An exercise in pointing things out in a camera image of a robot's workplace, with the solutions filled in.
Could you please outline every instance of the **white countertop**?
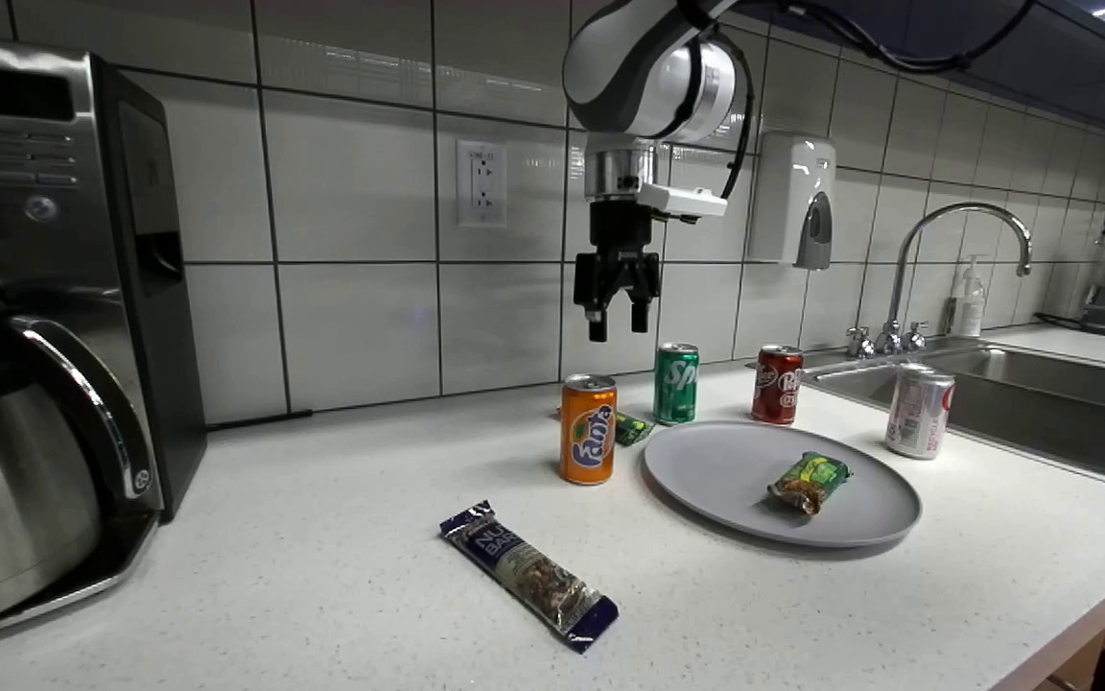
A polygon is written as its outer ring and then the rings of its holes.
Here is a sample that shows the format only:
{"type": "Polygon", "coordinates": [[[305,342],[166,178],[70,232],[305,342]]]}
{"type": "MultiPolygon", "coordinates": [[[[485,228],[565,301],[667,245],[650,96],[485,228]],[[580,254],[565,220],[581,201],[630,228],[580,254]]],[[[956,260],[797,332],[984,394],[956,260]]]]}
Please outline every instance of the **white countertop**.
{"type": "MultiPolygon", "coordinates": [[[[1002,339],[1105,360],[1105,339],[1002,339]]],[[[703,410],[744,421],[753,374],[703,410]]],[[[626,382],[643,406],[647,384],[626,382]]],[[[0,641],[0,689],[991,689],[1105,595],[1105,485],[952,435],[934,461],[879,447],[884,415],[803,389],[797,425],[922,492],[875,556],[714,533],[664,508],[634,448],[600,487],[554,476],[554,389],[319,415],[213,435],[140,574],[0,641]],[[553,641],[437,521],[489,501],[611,593],[586,655],[553,641]]]]}

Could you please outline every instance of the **gray plate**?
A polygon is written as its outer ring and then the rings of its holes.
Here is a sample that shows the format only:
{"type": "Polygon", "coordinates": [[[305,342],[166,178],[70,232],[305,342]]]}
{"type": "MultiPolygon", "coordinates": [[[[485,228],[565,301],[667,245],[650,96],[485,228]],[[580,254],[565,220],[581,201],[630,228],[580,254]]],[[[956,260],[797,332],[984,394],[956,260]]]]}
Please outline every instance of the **gray plate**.
{"type": "Polygon", "coordinates": [[[647,476],[695,516],[753,536],[808,550],[879,550],[922,519],[922,494],[890,466],[803,430],[778,425],[680,425],[643,448],[647,476]],[[803,455],[826,455],[852,467],[818,519],[797,519],[765,501],[803,455]]]}

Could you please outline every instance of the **soda can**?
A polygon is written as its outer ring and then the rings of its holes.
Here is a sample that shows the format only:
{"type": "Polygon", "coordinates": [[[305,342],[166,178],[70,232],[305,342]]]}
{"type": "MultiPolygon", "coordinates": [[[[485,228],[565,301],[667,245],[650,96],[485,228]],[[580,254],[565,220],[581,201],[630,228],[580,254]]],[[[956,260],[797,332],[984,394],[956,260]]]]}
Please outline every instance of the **soda can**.
{"type": "Polygon", "coordinates": [[[772,425],[795,421],[797,370],[804,356],[790,346],[764,346],[755,352],[753,419],[772,425]]]}
{"type": "Polygon", "coordinates": [[[575,374],[560,389],[560,476],[600,485],[612,476],[616,384],[575,374]]]}
{"type": "Polygon", "coordinates": [[[657,351],[657,421],[695,421],[699,419],[699,374],[703,352],[685,342],[664,342],[657,351]]]}
{"type": "Polygon", "coordinates": [[[956,382],[924,364],[900,364],[890,399],[884,447],[900,456],[934,456],[948,430],[956,382]]]}

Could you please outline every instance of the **green can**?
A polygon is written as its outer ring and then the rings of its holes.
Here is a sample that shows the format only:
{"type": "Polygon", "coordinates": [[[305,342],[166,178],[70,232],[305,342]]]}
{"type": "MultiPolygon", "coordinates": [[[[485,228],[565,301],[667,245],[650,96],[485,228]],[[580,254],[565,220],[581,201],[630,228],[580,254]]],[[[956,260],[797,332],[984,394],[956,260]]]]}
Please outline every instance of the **green can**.
{"type": "Polygon", "coordinates": [[[657,352],[657,421],[695,421],[699,419],[699,374],[703,352],[691,342],[664,342],[657,352]]]}

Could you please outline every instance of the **backsplash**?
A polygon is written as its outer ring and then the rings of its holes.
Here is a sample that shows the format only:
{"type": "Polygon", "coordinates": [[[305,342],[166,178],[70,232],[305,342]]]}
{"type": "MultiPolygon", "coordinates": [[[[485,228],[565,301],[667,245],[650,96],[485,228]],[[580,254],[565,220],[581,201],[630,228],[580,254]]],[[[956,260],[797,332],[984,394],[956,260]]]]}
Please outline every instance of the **backsplash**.
{"type": "MultiPolygon", "coordinates": [[[[705,360],[764,342],[841,346],[879,327],[900,236],[952,201],[1011,206],[1030,275],[980,215],[929,232],[907,320],[934,332],[956,260],[978,256],[984,327],[1070,306],[1105,215],[1105,131],[764,22],[731,22],[759,131],[841,150],[828,273],[748,260],[759,147],[725,220],[657,232],[657,333],[586,342],[581,131],[560,96],[571,26],[600,0],[11,0],[0,36],[83,46],[169,106],[180,232],[212,421],[427,399],[565,374],[640,374],[661,339],[705,360]],[[503,211],[460,206],[460,147],[503,156],[503,211]]],[[[722,131],[671,150],[671,181],[722,183],[722,131]]]]}

